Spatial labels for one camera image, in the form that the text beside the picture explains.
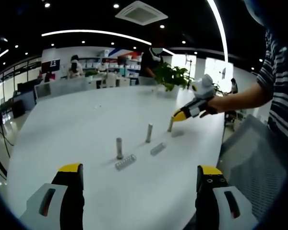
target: floor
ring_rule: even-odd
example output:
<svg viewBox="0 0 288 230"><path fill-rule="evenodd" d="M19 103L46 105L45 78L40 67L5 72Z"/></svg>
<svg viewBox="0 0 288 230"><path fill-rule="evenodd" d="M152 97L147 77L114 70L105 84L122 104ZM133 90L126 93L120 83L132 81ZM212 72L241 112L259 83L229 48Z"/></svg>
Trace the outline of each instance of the floor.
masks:
<svg viewBox="0 0 288 230"><path fill-rule="evenodd" d="M27 117L30 113L25 113L23 116L18 117L16 119L10 119L9 116L5 117L4 119L4 125L2 126L2 129L0 128L0 162L2 163L3 167L8 170L9 167L9 154L12 155L13 146L17 139L17 134L19 130L24 125L24 122L26 121ZM5 147L4 138L1 134L3 131L5 138L6 138L6 146L8 149L8 152ZM3 173L0 170L0 194L3 198L3 200L7 200L7 193L6 193L6 177L3 175Z"/></svg>

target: recessed light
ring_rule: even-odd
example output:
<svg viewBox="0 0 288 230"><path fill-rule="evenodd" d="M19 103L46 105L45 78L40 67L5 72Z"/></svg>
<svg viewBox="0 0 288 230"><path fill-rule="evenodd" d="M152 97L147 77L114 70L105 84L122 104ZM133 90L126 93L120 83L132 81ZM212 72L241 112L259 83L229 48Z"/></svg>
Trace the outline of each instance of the recessed light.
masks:
<svg viewBox="0 0 288 230"><path fill-rule="evenodd" d="M61 30L61 31L54 31L54 32L49 32L49 33L46 33L46 34L42 34L42 37L50 36L50 35L65 34L65 33L95 33L95 34L112 35L112 36L128 38L128 39L131 39L131 40L134 40L134 41L137 41L137 42L142 42L142 43L145 43L145 44L147 44L149 46L152 45L151 42L142 40L142 39L137 38L137 37L132 37L132 36L129 36L129 35L118 34L118 33L109 32L109 31L101 31L101 30ZM169 51L167 49L163 48L163 51L167 52L168 54L175 55L173 52L171 52L171 51Z"/></svg>

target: human hand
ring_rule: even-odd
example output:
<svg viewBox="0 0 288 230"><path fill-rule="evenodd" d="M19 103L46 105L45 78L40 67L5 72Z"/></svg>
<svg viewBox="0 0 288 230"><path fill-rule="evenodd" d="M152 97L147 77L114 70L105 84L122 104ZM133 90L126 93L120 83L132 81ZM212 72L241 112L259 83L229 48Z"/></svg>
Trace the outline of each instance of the human hand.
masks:
<svg viewBox="0 0 288 230"><path fill-rule="evenodd" d="M208 114L215 114L215 112L218 114L225 111L224 98L215 96L213 99L208 101L206 111L200 115L200 118Z"/></svg>

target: computer monitor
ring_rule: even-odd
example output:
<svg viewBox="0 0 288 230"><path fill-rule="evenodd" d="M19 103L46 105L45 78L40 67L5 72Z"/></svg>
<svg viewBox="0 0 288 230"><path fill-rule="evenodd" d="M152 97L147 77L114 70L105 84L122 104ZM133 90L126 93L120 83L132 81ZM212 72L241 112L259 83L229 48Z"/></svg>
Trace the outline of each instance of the computer monitor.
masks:
<svg viewBox="0 0 288 230"><path fill-rule="evenodd" d="M42 63L42 73L54 72L60 69L60 59Z"/></svg>

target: striped shirt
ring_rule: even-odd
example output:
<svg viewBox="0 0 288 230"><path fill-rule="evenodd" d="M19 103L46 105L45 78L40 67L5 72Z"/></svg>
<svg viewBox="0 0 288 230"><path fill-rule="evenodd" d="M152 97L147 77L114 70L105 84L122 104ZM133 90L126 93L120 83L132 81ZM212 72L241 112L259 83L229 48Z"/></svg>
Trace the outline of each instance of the striped shirt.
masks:
<svg viewBox="0 0 288 230"><path fill-rule="evenodd" d="M266 32L266 55L257 82L273 97L268 125L282 140L288 140L288 65L287 47Z"/></svg>

